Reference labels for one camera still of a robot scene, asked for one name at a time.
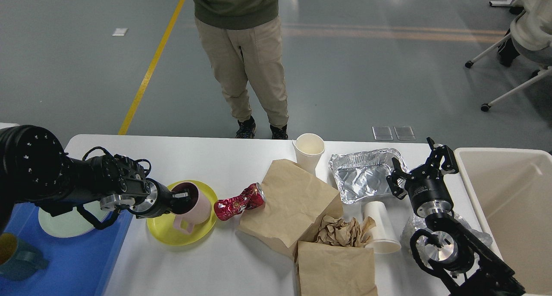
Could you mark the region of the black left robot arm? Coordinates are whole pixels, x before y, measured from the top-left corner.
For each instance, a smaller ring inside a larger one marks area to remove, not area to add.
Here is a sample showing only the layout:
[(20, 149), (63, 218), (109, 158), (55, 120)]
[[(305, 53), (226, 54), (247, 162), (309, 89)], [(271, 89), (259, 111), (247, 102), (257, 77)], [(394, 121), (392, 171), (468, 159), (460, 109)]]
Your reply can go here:
[(29, 202), (52, 217), (77, 212), (95, 229), (110, 227), (128, 210), (138, 219), (183, 214), (191, 209), (191, 192), (171, 192), (149, 178), (145, 159), (109, 153), (76, 160), (49, 130), (23, 125), (1, 129), (1, 230), (14, 206)]

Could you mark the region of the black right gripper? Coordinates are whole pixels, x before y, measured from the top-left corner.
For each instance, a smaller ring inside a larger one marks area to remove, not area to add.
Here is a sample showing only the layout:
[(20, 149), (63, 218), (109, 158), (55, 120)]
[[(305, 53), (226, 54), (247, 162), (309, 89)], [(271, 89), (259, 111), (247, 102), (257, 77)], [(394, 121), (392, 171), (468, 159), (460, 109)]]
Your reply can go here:
[[(404, 172), (399, 160), (392, 157), (393, 170), (386, 177), (392, 195), (403, 200), (409, 196), (412, 209), (418, 217), (427, 217), (435, 213), (450, 213), (454, 202), (450, 196), (443, 176), (459, 172), (454, 152), (447, 146), (435, 143), (427, 138), (430, 155), (425, 167), (417, 167), (409, 173)], [(405, 188), (399, 186), (398, 180), (406, 180)]]

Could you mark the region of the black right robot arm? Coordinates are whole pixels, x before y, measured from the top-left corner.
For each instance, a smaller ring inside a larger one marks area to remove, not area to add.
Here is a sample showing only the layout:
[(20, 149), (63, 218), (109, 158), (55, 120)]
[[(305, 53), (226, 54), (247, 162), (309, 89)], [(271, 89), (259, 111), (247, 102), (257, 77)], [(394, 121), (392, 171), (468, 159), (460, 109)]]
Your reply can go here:
[(453, 151), (427, 138), (430, 155), (410, 172), (393, 158), (387, 176), (392, 195), (408, 196), (414, 214), (426, 226), (414, 231), (409, 245), (416, 264), (439, 278), (452, 296), (522, 296), (526, 290), (514, 270), (454, 217), (454, 202), (444, 183), (458, 173)]

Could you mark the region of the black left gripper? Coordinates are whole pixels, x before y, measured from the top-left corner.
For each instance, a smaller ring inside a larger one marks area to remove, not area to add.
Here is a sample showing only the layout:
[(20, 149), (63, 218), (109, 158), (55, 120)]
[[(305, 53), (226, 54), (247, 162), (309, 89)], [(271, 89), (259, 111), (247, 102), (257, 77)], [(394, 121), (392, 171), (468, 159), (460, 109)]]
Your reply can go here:
[(154, 179), (146, 179), (145, 182), (146, 188), (149, 191), (148, 196), (141, 199), (138, 198), (136, 204), (129, 208), (129, 212), (138, 219), (152, 219), (171, 213), (173, 211), (172, 200), (178, 202), (189, 202), (192, 200), (189, 190), (172, 194), (167, 186), (160, 184)]

